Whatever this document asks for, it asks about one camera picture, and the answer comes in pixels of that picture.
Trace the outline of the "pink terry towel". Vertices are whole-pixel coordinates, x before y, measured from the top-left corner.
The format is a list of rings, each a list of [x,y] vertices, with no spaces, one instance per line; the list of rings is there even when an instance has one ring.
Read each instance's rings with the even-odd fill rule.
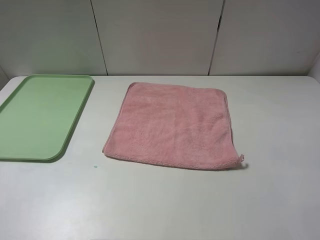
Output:
[[[233,144],[224,91],[144,82],[128,87],[102,152],[191,170],[231,169],[244,160]]]

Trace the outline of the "green plastic tray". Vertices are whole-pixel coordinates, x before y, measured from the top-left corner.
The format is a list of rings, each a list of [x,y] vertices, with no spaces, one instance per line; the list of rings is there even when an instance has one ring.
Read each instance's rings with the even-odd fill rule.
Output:
[[[52,163],[65,153],[95,81],[27,76],[0,106],[0,160]]]

